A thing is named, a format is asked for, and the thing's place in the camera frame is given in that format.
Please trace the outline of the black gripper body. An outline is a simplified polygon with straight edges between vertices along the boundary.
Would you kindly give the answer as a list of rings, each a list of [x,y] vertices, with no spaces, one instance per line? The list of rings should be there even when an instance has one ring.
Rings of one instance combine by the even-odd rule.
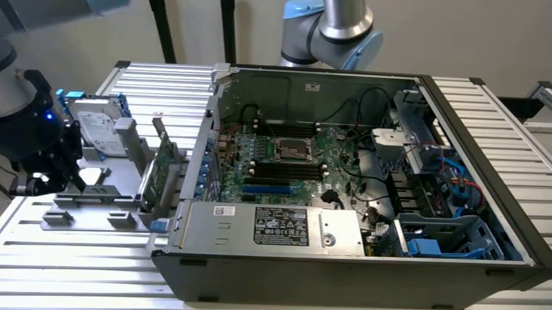
[[[48,181],[63,181],[52,158],[63,132],[54,108],[52,87],[39,70],[2,71],[2,155],[18,171],[42,173]]]

